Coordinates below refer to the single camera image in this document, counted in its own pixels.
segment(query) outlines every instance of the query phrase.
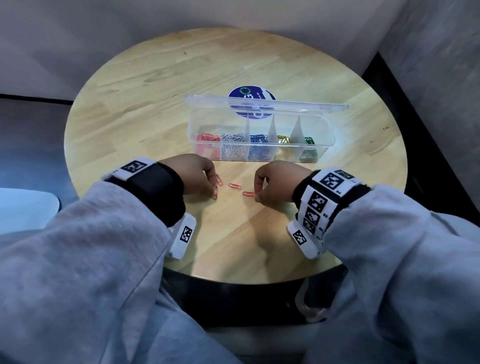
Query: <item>red paper clip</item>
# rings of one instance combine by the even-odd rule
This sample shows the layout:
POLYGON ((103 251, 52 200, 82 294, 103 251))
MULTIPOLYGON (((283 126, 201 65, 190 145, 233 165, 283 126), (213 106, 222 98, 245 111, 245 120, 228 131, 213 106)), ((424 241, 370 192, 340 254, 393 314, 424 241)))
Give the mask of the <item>red paper clip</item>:
POLYGON ((239 184, 229 183, 228 186, 231 188, 236 188, 237 190, 241 190, 241 186, 239 184))

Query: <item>gray sleeve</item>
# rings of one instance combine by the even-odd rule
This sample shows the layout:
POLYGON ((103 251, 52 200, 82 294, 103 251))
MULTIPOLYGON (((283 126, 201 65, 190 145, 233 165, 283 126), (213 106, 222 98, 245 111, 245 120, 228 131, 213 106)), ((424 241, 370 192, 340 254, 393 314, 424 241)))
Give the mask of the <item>gray sleeve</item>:
POLYGON ((98 363, 117 325, 131 358, 169 238, 136 197, 97 182, 40 233, 0 244, 3 359, 98 363))
POLYGON ((373 330, 418 363, 480 358, 480 244, 386 186, 342 210, 326 248, 349 269, 373 330))

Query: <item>wooden tabletop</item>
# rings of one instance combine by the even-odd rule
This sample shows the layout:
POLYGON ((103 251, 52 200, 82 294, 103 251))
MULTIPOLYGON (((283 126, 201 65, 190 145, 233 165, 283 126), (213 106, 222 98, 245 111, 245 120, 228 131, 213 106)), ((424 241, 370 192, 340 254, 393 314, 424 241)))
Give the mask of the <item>wooden tabletop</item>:
MULTIPOLYGON (((191 153, 185 94, 227 96, 258 85, 278 100, 349 104, 328 116, 336 144, 316 164, 337 166, 368 185, 404 190, 407 155, 397 124, 378 95, 353 71, 302 43, 232 28, 195 29, 138 44, 108 61, 85 84, 70 111, 65 157, 79 196, 100 176, 136 156, 191 153)), ((306 259, 288 235, 293 204, 275 209, 227 187, 253 190, 261 162, 215 162, 225 185, 218 199, 185 197, 197 228, 184 258, 165 266, 231 283, 274 283, 307 277, 339 261, 306 259)))

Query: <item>clear plastic box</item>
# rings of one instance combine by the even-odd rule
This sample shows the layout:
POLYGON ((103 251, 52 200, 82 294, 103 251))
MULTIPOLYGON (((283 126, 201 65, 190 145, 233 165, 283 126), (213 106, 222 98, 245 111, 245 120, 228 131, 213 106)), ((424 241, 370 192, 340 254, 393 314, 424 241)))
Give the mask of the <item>clear plastic box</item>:
POLYGON ((316 162, 335 144, 324 114, 348 105, 186 95, 188 138, 211 160, 316 162))

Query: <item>blue sticker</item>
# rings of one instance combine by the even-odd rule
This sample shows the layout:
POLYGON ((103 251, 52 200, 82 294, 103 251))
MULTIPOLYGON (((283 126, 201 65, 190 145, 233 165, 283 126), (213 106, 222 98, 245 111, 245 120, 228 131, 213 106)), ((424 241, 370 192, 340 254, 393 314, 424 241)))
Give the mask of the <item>blue sticker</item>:
MULTIPOLYGON (((260 100, 276 100, 275 96, 272 95, 270 91, 263 87, 258 86, 241 86, 232 90, 228 97, 242 97, 242 98, 256 98, 260 100)), ((249 119, 265 119, 271 116, 272 114, 265 114, 263 110, 272 110, 273 108, 268 107, 253 107, 253 106, 231 106, 233 109, 242 109, 242 110, 256 110, 255 112, 237 112, 240 116, 249 119)))

